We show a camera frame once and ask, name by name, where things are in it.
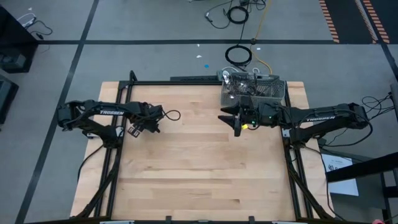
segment black metal frame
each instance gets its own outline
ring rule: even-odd
[[[132,95],[132,87],[134,85],[221,85],[221,81],[216,81],[216,80],[208,80],[208,81],[138,81],[134,72],[130,72],[130,79],[128,81],[120,81],[119,86],[118,86],[118,93],[116,96],[116,102],[120,103],[122,94],[124,89],[127,89],[127,95],[126,95],[126,100],[125,102],[128,103],[130,102],[131,95]],[[285,103],[286,106],[291,107],[290,103],[290,97],[289,97],[289,91],[286,85],[285,89]],[[114,116],[112,120],[112,125],[116,126],[118,122],[118,117]],[[126,118],[122,119],[121,123],[122,127],[126,127]],[[284,153],[285,153],[285,158],[286,158],[286,164],[287,164],[287,169],[292,168],[292,158],[290,156],[290,150],[291,150],[291,145],[289,143],[288,138],[284,138],[281,130],[281,135],[282,135],[282,140],[283,140],[283,145],[284,145]],[[95,201],[96,203],[90,207],[88,210],[82,211],[77,217],[71,217],[71,219],[68,220],[55,220],[51,222],[38,222],[38,223],[43,223],[43,224],[53,224],[53,223],[99,223],[103,221],[111,221],[112,217],[112,212],[113,212],[113,203],[115,200],[115,194],[116,194],[116,184],[117,184],[117,179],[118,179],[118,172],[119,172],[119,165],[120,165],[120,158],[121,158],[121,153],[123,149],[123,137],[124,135],[121,136],[122,144],[120,147],[116,148],[116,155],[115,155],[115,160],[114,160],[114,165],[113,168],[111,169],[111,172],[108,173],[109,171],[109,164],[111,160],[111,155],[112,155],[112,150],[113,149],[107,149],[106,150],[106,155],[104,158],[104,164],[103,164],[103,170],[101,173],[101,180],[100,180],[100,188],[93,197],[91,201]],[[361,222],[346,222],[346,221],[340,221],[340,220],[331,220],[331,219],[324,219],[324,218],[314,218],[313,217],[313,211],[312,211],[312,205],[310,202],[314,202],[314,197],[311,195],[309,191],[307,191],[307,196],[304,194],[304,203],[305,203],[305,210],[307,217],[302,217],[301,216],[301,210],[300,210],[300,202],[299,202],[299,197],[297,195],[297,188],[296,184],[299,186],[301,185],[301,189],[307,188],[307,183],[305,179],[305,172],[303,168],[303,160],[302,156],[300,153],[300,149],[295,147],[293,148],[295,158],[296,158],[296,163],[297,163],[297,173],[298,177],[296,176],[293,178],[291,175],[289,175],[289,185],[290,185],[290,193],[292,195],[292,203],[294,207],[294,213],[295,213],[295,219],[296,222],[305,222],[305,223],[325,223],[325,224],[334,224],[334,223],[341,223],[341,224],[364,224]],[[110,184],[110,191],[109,191],[109,199],[107,202],[107,208],[106,208],[106,215],[105,216],[100,216],[101,213],[101,206],[103,203],[103,193],[104,191],[109,187]],[[88,218],[89,214],[94,211],[94,217]],[[383,215],[386,214],[386,217],[391,217],[391,212],[389,209],[383,210]],[[165,224],[171,224],[171,223],[178,223],[178,224],[192,224],[192,223],[201,223],[204,221],[172,221],[172,217],[167,216],[165,217],[165,220],[135,220],[134,223],[138,224],[147,224],[147,223],[165,223]],[[229,221],[205,221],[207,223],[212,223],[212,224],[244,224],[244,223],[249,223],[249,224],[255,224],[255,223],[260,223],[260,224],[266,224],[266,223],[272,223],[272,221],[255,221],[254,217],[248,217],[248,220],[246,222],[241,221],[241,222],[229,222]]]

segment orange striped tape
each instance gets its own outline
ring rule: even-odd
[[[323,16],[325,16],[326,23],[328,24],[329,31],[330,31],[333,41],[336,43],[340,43],[337,31],[335,29],[335,25],[333,24],[333,21],[330,17],[330,13],[329,13],[329,10],[328,10],[325,0],[319,0],[319,5],[321,6]]]
[[[358,8],[359,12],[360,12],[361,15],[362,15],[362,19],[363,19],[363,21],[365,22],[366,27],[368,28],[368,31],[369,31],[370,35],[372,36],[372,43],[375,44],[375,43],[376,43],[376,40],[377,40],[377,37],[373,34],[371,25],[368,23],[368,20],[366,19],[366,16],[365,16],[365,14],[364,14],[363,11],[362,11],[361,6],[359,6],[358,1],[360,1],[360,0],[354,0],[354,1],[355,1],[355,4],[356,4],[356,7]]]
[[[376,25],[376,29],[375,32],[379,32],[381,39],[385,42],[385,43],[390,43],[390,38],[387,35],[387,32],[384,30],[383,25],[381,24],[381,21],[379,19],[379,17],[377,16],[377,13],[375,12],[372,3],[370,2],[370,0],[363,0],[363,3],[365,3],[365,8],[368,11],[369,15],[371,16],[371,19],[373,20],[374,24]]]

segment electrical wire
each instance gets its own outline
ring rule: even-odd
[[[79,178],[80,178],[80,172],[81,172],[81,168],[83,168],[83,165],[86,163],[86,161],[91,157],[94,156],[94,154],[96,154],[100,149],[102,149],[104,147],[104,144],[102,144],[99,148],[95,149],[94,152],[92,152],[90,155],[88,155],[86,157],[86,159],[83,160],[83,162],[81,163],[79,170],[77,172],[77,182],[79,182]]]
[[[346,128],[342,133],[336,135],[336,136],[333,138],[333,140],[331,140],[328,144],[325,144],[325,146],[328,146],[328,145],[330,145],[331,143],[333,143],[334,141],[336,141],[336,139],[337,139],[339,136],[343,135],[347,130],[348,130],[348,128]]]
[[[228,2],[224,2],[224,3],[221,3],[221,4],[219,4],[219,5],[215,6],[215,7],[212,7],[211,9],[209,9],[209,10],[207,10],[207,11],[205,12],[205,18],[207,19],[207,21],[209,21],[209,23],[210,23],[214,28],[216,28],[216,29],[225,29],[225,28],[227,28],[227,27],[230,25],[231,21],[228,20],[228,23],[227,23],[225,26],[223,26],[223,27],[218,27],[218,26],[214,25],[214,24],[213,24],[213,21],[209,18],[210,11],[213,10],[213,9],[215,9],[215,8],[217,8],[217,7],[219,7],[219,6],[223,6],[223,5],[228,4],[228,3],[230,3],[230,4],[229,4],[229,8],[228,8],[228,10],[230,10],[230,9],[231,9],[231,6],[232,6],[232,2],[233,2],[233,0],[228,1]]]
[[[272,0],[268,0],[268,3],[267,3],[267,4],[263,1],[264,5],[265,5],[265,6],[264,6],[264,9],[265,9],[265,10],[264,10],[264,12],[262,13],[262,17],[261,17],[261,21],[260,21],[260,24],[259,24],[259,28],[258,28],[258,30],[257,30],[256,36],[254,37],[254,43],[255,43],[255,41],[257,40],[257,38],[258,38],[258,36],[259,36],[259,34],[260,34],[261,27],[262,27],[262,23],[264,22],[264,18],[266,17],[267,11],[269,10],[269,6],[271,5],[271,1],[272,1]],[[261,62],[263,65],[265,65],[265,66],[268,68],[269,74],[272,75],[271,66],[270,66],[267,62],[261,60],[261,59],[256,55],[256,53],[254,53],[254,51],[252,50],[252,46],[253,46],[253,44],[250,45],[250,52],[253,54],[253,56],[254,56],[259,62]]]
[[[308,146],[306,146],[306,145],[304,145],[304,147],[305,147],[306,149],[309,149],[309,150],[311,150],[311,151],[314,151],[314,152],[316,152],[316,153],[318,153],[318,154],[320,155],[321,161],[322,161],[322,164],[323,164],[323,169],[325,170],[325,177],[326,177],[327,171],[326,171],[325,162],[323,161],[323,158],[322,158],[322,153],[320,153],[318,150],[313,149],[313,148],[311,148],[311,147],[308,147]],[[329,207],[330,211],[333,212],[333,214],[335,214],[335,215],[336,215],[338,218],[340,218],[341,220],[346,221],[343,217],[341,217],[339,214],[337,214],[337,213],[331,208],[331,206],[330,206],[329,183],[328,183],[327,177],[326,177],[326,197],[327,197],[327,200],[328,200],[328,207]]]
[[[119,138],[122,136],[123,132],[124,132],[124,130],[122,130],[122,131],[118,134],[118,137],[116,138],[116,142],[117,142],[117,141],[119,140]],[[79,178],[80,178],[81,169],[82,169],[83,166],[85,165],[86,161],[87,161],[91,156],[94,156],[94,155],[95,155],[98,151],[100,151],[100,149],[102,149],[103,147],[104,147],[104,144],[102,144],[100,147],[98,147],[97,149],[95,149],[94,152],[92,152],[90,155],[88,155],[88,156],[86,157],[86,159],[83,160],[83,162],[81,163],[81,165],[80,165],[80,167],[79,167],[79,170],[78,170],[78,172],[77,172],[77,181],[78,181],[78,182],[79,182]]]
[[[241,10],[241,11],[244,11],[244,12],[246,13],[245,18],[244,18],[243,20],[241,20],[241,21],[234,21],[234,20],[232,20],[232,18],[231,18],[230,15],[231,15],[231,11],[232,11],[233,9],[239,9],[239,10]],[[241,66],[244,66],[244,67],[246,68],[246,66],[249,65],[250,62],[251,62],[251,60],[252,60],[252,53],[251,53],[250,49],[247,48],[247,47],[245,47],[245,46],[240,45],[240,43],[241,43],[241,41],[242,41],[242,37],[243,37],[244,26],[246,25],[246,22],[247,22],[248,19],[249,19],[248,9],[249,9],[249,4],[247,5],[246,9],[243,8],[242,6],[235,6],[235,7],[232,7],[232,8],[228,11],[228,13],[227,13],[228,19],[229,19],[231,22],[233,22],[233,23],[235,23],[235,24],[243,24],[243,26],[242,26],[241,36],[240,36],[240,38],[239,38],[238,43],[237,43],[236,45],[234,45],[234,46],[232,46],[232,47],[230,47],[230,48],[228,48],[228,49],[226,50],[226,52],[225,52],[225,59],[226,59],[227,62],[229,62],[231,65],[234,65],[235,67],[238,67],[239,69],[241,69],[241,70],[244,71],[244,72],[245,72],[245,69],[244,69],[244,68],[241,68]],[[242,61],[242,62],[235,62],[235,61],[231,60],[230,57],[229,57],[229,52],[230,52],[231,50],[233,50],[233,49],[242,49],[242,50],[245,50],[245,51],[249,54],[248,59],[245,60],[245,61]]]
[[[44,52],[48,52],[50,50],[50,45],[47,44],[47,49],[43,50],[42,52],[40,52],[40,54],[44,53]]]
[[[390,107],[387,107],[387,108],[383,108],[383,107],[382,107],[382,102],[388,100],[388,98],[390,98],[390,97],[391,97],[391,93],[389,93],[389,94],[388,94],[386,97],[384,97],[383,99],[376,99],[376,98],[373,97],[373,96],[365,96],[365,97],[362,98],[362,100],[361,100],[361,101],[362,101],[361,106],[365,106],[365,107],[369,108],[369,110],[366,111],[366,113],[369,113],[369,112],[371,112],[372,110],[376,110],[376,107],[379,106],[379,108],[377,109],[377,110],[379,110],[379,112],[378,112],[376,115],[374,115],[373,117],[371,117],[371,118],[369,119],[369,121],[372,120],[372,119],[374,119],[374,118],[377,118],[378,116],[380,116],[380,115],[382,115],[382,114],[384,114],[384,113],[388,113],[388,112],[390,112],[390,111],[392,111],[392,110],[394,109],[394,106],[390,106]],[[367,98],[373,99],[374,101],[365,102],[365,99],[367,99]],[[370,103],[376,103],[376,102],[377,102],[377,105],[375,105],[375,106],[369,106]],[[341,135],[343,135],[347,130],[348,130],[348,129],[345,129],[342,133],[340,133],[340,134],[338,134],[337,136],[335,136],[331,142],[329,142],[328,144],[325,144],[324,146],[326,146],[326,147],[329,146],[329,145],[330,145],[331,143],[333,143],[338,137],[340,137]]]
[[[227,68],[233,69],[235,72],[239,72],[238,69],[231,67],[231,66],[224,67],[221,70],[226,70]]]
[[[20,21],[22,18],[24,18],[25,16],[28,15],[32,15],[33,17],[31,19],[29,19],[29,21],[25,22],[24,24],[22,24],[22,26],[27,29],[28,27],[30,27],[31,25],[34,24],[35,20],[36,20],[36,15],[33,12],[24,14],[23,16],[21,16],[20,18],[17,19],[17,21]]]
[[[43,24],[43,26],[45,27],[45,28],[47,28],[50,32],[48,32],[48,33],[43,33],[43,32],[40,32],[40,31],[36,31],[36,30],[33,30],[33,31],[30,31],[29,33],[30,34],[33,34],[33,33],[36,33],[36,34],[40,34],[40,35],[51,35],[52,33],[53,33],[53,30],[51,29],[51,28],[49,28],[47,25],[45,25],[45,23],[43,22],[43,21],[40,21],[40,20],[36,20],[32,25],[30,25],[28,28],[31,28],[34,24],[36,24],[36,23],[41,23],[41,24]]]
[[[355,114],[356,116],[359,116],[361,119],[363,119],[364,121],[366,121],[368,123],[370,130],[369,130],[368,134],[365,135],[365,137],[361,138],[360,140],[358,140],[358,141],[356,141],[354,143],[340,144],[340,145],[334,145],[334,146],[328,145],[327,147],[353,146],[355,144],[358,144],[358,143],[364,141],[365,139],[367,139],[373,133],[373,125],[370,123],[370,121],[367,118],[364,118],[360,114],[358,114],[358,113],[356,113],[354,111],[350,111],[350,110],[338,110],[338,111],[345,111],[345,112],[349,112],[349,113]]]
[[[168,116],[169,113],[171,112],[176,112],[178,113],[178,118],[171,118]],[[168,112],[165,113],[165,111],[163,111],[163,118],[166,117],[171,121],[178,121],[181,118],[181,113],[178,110],[169,110]]]

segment cable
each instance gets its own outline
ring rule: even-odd
[[[227,17],[228,17],[229,21],[231,21],[232,23],[235,23],[235,24],[243,24],[243,26],[242,26],[241,36],[240,36],[240,38],[239,38],[238,44],[236,44],[236,45],[234,45],[234,46],[232,46],[232,47],[230,47],[230,48],[228,48],[228,49],[226,50],[226,52],[225,52],[225,59],[227,60],[227,62],[229,62],[230,64],[232,64],[232,65],[234,65],[234,66],[236,66],[236,67],[238,67],[238,68],[240,68],[240,69],[241,69],[242,71],[244,71],[244,72],[245,72],[245,69],[241,68],[240,66],[246,67],[248,64],[250,64],[250,62],[251,62],[251,60],[252,60],[252,53],[251,53],[250,49],[248,49],[248,48],[245,47],[245,46],[240,45],[240,43],[241,43],[241,41],[242,41],[242,37],[243,37],[244,26],[246,25],[246,22],[247,22],[248,19],[249,19],[248,8],[249,8],[249,4],[247,5],[246,9],[243,8],[242,6],[235,6],[235,7],[232,7],[232,8],[228,11],[228,13],[227,13]],[[243,20],[241,20],[241,21],[234,21],[234,20],[231,18],[231,11],[234,10],[234,9],[239,9],[239,10],[241,10],[241,11],[244,11],[244,12],[246,13],[245,18],[244,18]],[[242,62],[235,62],[235,61],[232,61],[232,60],[230,59],[230,57],[229,57],[229,52],[230,52],[231,50],[233,50],[233,49],[243,49],[243,50],[245,50],[245,51],[249,54],[248,59],[245,60],[245,61],[242,61]]]
[[[27,16],[27,15],[32,15],[33,18],[36,18],[36,15],[35,15],[33,12],[30,12],[30,13],[27,13],[27,14],[21,16],[20,18],[18,18],[17,21],[19,21],[20,19],[22,19],[23,17],[25,17],[25,16]]]
[[[267,11],[268,11],[268,9],[269,9],[269,6],[271,5],[271,1],[272,0],[268,0],[268,4],[266,4],[263,0],[261,0],[263,3],[264,3],[264,12],[262,13],[262,18],[261,18],[261,21],[260,21],[260,24],[259,24],[259,28],[258,28],[258,30],[257,30],[257,34],[256,34],[256,36],[251,40],[251,45],[250,45],[250,52],[253,54],[253,56],[259,61],[259,62],[261,62],[263,65],[265,65],[267,68],[268,68],[268,70],[269,70],[269,74],[270,75],[272,75],[272,69],[271,69],[271,66],[267,63],[267,62],[265,62],[265,61],[263,61],[263,60],[261,60],[257,55],[256,55],[256,53],[254,53],[254,51],[252,50],[252,46],[254,45],[254,44],[256,44],[256,42],[257,42],[257,38],[258,38],[258,36],[259,36],[259,34],[260,34],[260,30],[261,30],[261,27],[262,27],[262,23],[264,22],[264,18],[266,17],[266,13],[267,13]]]
[[[265,9],[267,6],[266,6],[266,2],[265,2],[265,0],[260,0],[260,1],[262,1],[262,4],[261,3],[258,3],[258,0],[253,0],[255,3],[249,3],[249,4],[255,4],[256,5],[256,9],[257,10],[259,10],[259,11],[261,11],[261,10],[263,10],[263,9]]]
[[[117,141],[119,140],[119,138],[122,136],[122,133],[123,133],[123,132],[124,132],[124,130],[122,130],[122,131],[119,133],[118,137],[116,138],[116,142],[117,142]],[[99,148],[95,149],[94,152],[92,152],[90,155],[88,155],[88,156],[86,157],[86,159],[83,160],[83,162],[81,163],[81,165],[80,165],[80,167],[79,167],[79,170],[78,170],[78,172],[77,172],[77,181],[78,181],[78,182],[79,182],[79,178],[80,178],[81,169],[83,168],[83,166],[84,166],[84,164],[86,163],[86,161],[87,161],[91,156],[94,156],[94,154],[96,154],[98,151],[100,151],[100,149],[102,149],[103,147],[104,147],[104,144],[102,144]]]
[[[232,19],[231,13],[232,13],[232,11],[235,10],[235,9],[244,12],[244,19],[243,19],[243,20],[241,20],[241,21],[236,21],[236,20]],[[243,8],[242,6],[234,6],[234,7],[230,8],[230,9],[228,10],[228,12],[226,13],[226,17],[227,17],[228,20],[231,21],[233,24],[244,24],[244,23],[247,22],[248,19],[249,19],[249,12],[248,12],[248,9],[249,9],[249,7],[248,7],[247,9],[245,9],[245,8]]]
[[[168,114],[171,113],[171,112],[176,112],[176,113],[178,113],[178,118],[170,118],[170,117],[168,116]],[[165,111],[163,111],[163,118],[164,118],[164,117],[168,118],[168,119],[171,120],[171,121],[178,121],[178,120],[181,118],[181,113],[180,113],[178,110],[169,110],[169,111],[166,112],[166,113],[165,113]]]
[[[368,134],[365,135],[365,137],[361,138],[360,140],[358,140],[358,141],[356,141],[356,142],[354,142],[354,143],[350,143],[350,144],[340,144],[340,145],[334,145],[334,146],[327,145],[327,147],[353,146],[353,145],[355,145],[355,144],[358,144],[358,143],[364,141],[365,139],[367,139],[367,138],[373,133],[373,125],[370,123],[370,121],[369,121],[368,119],[364,118],[364,117],[361,116],[360,114],[358,114],[358,113],[356,113],[356,112],[354,112],[354,111],[350,111],[350,110],[337,110],[337,111],[345,111],[345,112],[349,112],[349,113],[355,114],[356,116],[359,116],[361,119],[365,120],[365,121],[368,123],[368,125],[369,125],[369,127],[370,127],[370,130],[369,130]],[[304,118],[301,120],[301,122],[299,123],[298,127],[300,127],[301,123],[302,123],[302,122],[304,121],[304,119],[307,118],[309,115],[307,115],[306,117],[304,117]]]
[[[377,106],[379,106],[379,108],[378,108],[379,112],[377,113],[377,115],[371,117],[369,120],[372,120],[372,119],[374,119],[374,118],[377,118],[378,116],[380,116],[380,115],[382,115],[382,114],[384,114],[384,113],[388,113],[388,112],[390,112],[390,111],[392,111],[392,110],[394,109],[393,106],[388,107],[388,108],[383,108],[382,105],[381,105],[381,103],[384,102],[384,101],[386,101],[390,96],[391,96],[391,93],[389,93],[389,94],[388,94],[386,97],[384,97],[383,99],[379,99],[379,100],[376,99],[376,98],[373,97],[373,96],[365,96],[365,97],[362,98],[362,100],[361,100],[361,101],[362,101],[361,106],[365,106],[365,107],[370,108],[370,110],[366,111],[366,113],[369,113],[370,111],[375,110],[375,108],[376,108]],[[366,98],[373,99],[374,101],[364,102]],[[376,103],[376,102],[378,102],[378,104],[377,104],[376,106],[369,106],[370,103]],[[324,146],[326,146],[326,147],[329,146],[332,142],[334,142],[338,137],[340,137],[341,135],[343,135],[346,131],[347,131],[347,129],[345,129],[341,134],[335,136],[331,142],[329,142],[328,144],[325,144]]]
[[[78,172],[77,172],[77,182],[79,182],[80,172],[81,172],[81,168],[83,168],[83,165],[86,163],[86,161],[87,161],[91,156],[94,156],[94,154],[96,154],[100,149],[102,149],[102,147],[104,147],[104,144],[102,144],[99,148],[95,149],[94,152],[92,152],[90,155],[88,155],[88,156],[86,157],[85,160],[83,160],[83,162],[81,163],[81,165],[80,165],[80,167],[79,167],[79,170],[78,170]]]
[[[328,146],[328,145],[330,145],[331,143],[333,143],[334,141],[336,141],[336,139],[337,139],[339,136],[343,135],[347,130],[348,130],[348,128],[346,128],[342,133],[336,135],[336,136],[333,138],[333,140],[331,140],[331,142],[329,142],[328,144],[325,144],[325,146]]]
[[[48,52],[49,50],[50,50],[50,45],[49,44],[47,44],[47,49],[45,49],[45,50],[43,50],[42,52],[40,52],[40,54],[42,54],[42,53],[44,53],[44,52]]]
[[[45,28],[47,28],[50,32],[45,34],[43,32],[39,32],[39,31],[33,30],[33,31],[29,32],[30,34],[36,33],[36,34],[40,34],[40,35],[51,35],[53,33],[53,30],[51,28],[49,28],[48,26],[46,26],[45,23],[43,21],[40,21],[40,20],[36,20],[32,25],[29,26],[29,28],[32,27],[36,23],[43,24],[43,26]]]
[[[251,70],[253,73],[260,73],[260,70],[258,69],[258,68],[253,68],[252,70]]]
[[[223,6],[223,5],[228,4],[228,3],[230,3],[230,4],[229,4],[229,8],[228,8],[228,10],[230,10],[230,9],[231,9],[231,6],[232,6],[232,2],[233,2],[233,0],[228,1],[228,2],[224,2],[224,3],[221,3],[221,4],[219,4],[219,5],[215,6],[215,7],[212,7],[211,9],[209,9],[209,10],[207,10],[207,11],[205,12],[205,18],[207,19],[207,21],[209,21],[209,23],[210,23],[214,28],[216,28],[216,29],[225,29],[225,28],[227,28],[227,27],[229,26],[229,24],[231,23],[231,21],[228,20],[228,23],[227,23],[225,26],[223,26],[223,27],[215,26],[215,25],[213,24],[213,21],[209,18],[210,11],[213,10],[213,9],[215,9],[215,8],[217,8],[217,7],[219,7],[219,6]]]
[[[318,150],[312,149],[312,148],[310,148],[310,147],[308,147],[308,146],[306,146],[306,145],[304,145],[304,147],[305,147],[306,149],[312,150],[312,151],[314,151],[314,152],[316,152],[316,153],[318,153],[318,154],[320,155],[321,161],[322,161],[322,164],[323,164],[323,169],[325,170],[326,197],[327,197],[327,200],[328,200],[328,207],[329,207],[330,211],[333,212],[333,214],[335,214],[338,218],[340,218],[340,219],[343,220],[343,221],[346,221],[343,217],[341,217],[340,215],[338,215],[338,214],[331,208],[331,206],[330,206],[330,199],[329,199],[329,183],[328,183],[328,178],[326,177],[326,165],[325,165],[325,162],[323,161],[322,153],[320,153]]]
[[[239,72],[238,69],[236,69],[236,68],[234,68],[234,67],[230,67],[230,66],[227,66],[227,67],[225,67],[225,68],[222,68],[221,70],[225,70],[225,69],[227,69],[227,68],[233,69],[235,72]]]

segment electronic device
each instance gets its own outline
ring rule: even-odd
[[[18,86],[15,83],[7,80],[0,80],[0,124],[4,124],[17,91]]]

